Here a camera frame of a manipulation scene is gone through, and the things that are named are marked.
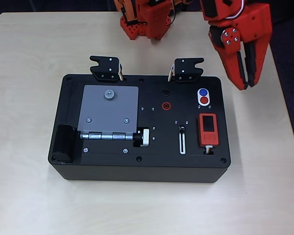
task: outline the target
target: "metal hinge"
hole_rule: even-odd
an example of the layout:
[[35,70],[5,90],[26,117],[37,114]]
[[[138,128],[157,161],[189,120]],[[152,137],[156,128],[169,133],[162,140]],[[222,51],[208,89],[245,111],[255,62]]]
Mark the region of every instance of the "metal hinge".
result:
[[80,138],[84,140],[124,140],[132,141],[132,133],[105,133],[105,132],[81,132]]

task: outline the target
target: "dark floor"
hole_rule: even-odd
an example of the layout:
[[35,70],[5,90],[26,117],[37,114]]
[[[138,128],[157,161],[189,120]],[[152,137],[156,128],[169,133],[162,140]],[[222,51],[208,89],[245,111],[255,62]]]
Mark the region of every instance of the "dark floor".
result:
[[[273,34],[270,42],[294,130],[294,0],[269,2]],[[186,11],[198,11],[199,0]],[[18,11],[113,11],[113,0],[0,0],[0,13]]]

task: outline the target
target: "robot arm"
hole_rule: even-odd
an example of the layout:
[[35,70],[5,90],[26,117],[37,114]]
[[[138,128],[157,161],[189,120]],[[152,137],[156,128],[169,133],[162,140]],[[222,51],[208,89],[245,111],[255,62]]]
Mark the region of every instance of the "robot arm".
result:
[[[245,0],[200,0],[204,19],[210,24],[209,37],[226,74],[239,89],[256,85],[260,78],[272,33],[268,4],[245,4]],[[247,79],[241,58],[245,49]]]
[[[131,40],[138,35],[160,40],[172,24],[168,15],[171,4],[177,1],[136,0],[135,8],[131,0],[115,0],[115,4],[123,13],[121,27]],[[204,19],[210,24],[210,40],[228,78],[239,90],[253,87],[259,81],[272,33],[269,5],[246,4],[246,0],[200,0],[200,3]],[[247,79],[240,53],[241,41]]]

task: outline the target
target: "table surface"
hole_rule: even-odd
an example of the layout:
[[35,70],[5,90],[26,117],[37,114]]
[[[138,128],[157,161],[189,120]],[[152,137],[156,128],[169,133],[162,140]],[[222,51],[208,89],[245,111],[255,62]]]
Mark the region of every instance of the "table surface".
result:
[[[0,235],[294,235],[294,136],[271,50],[258,85],[226,78],[201,13],[161,41],[130,41],[120,13],[0,15]],[[67,181],[47,161],[62,77],[90,55],[124,74],[166,75],[204,57],[221,78],[232,165],[214,184]]]

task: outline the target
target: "blue button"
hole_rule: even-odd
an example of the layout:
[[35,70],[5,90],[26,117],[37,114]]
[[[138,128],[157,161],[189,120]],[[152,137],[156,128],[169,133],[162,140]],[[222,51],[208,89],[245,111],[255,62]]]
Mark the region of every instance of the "blue button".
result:
[[199,94],[200,94],[201,96],[206,96],[206,95],[208,94],[208,92],[207,92],[206,89],[201,89],[201,90],[199,91]]

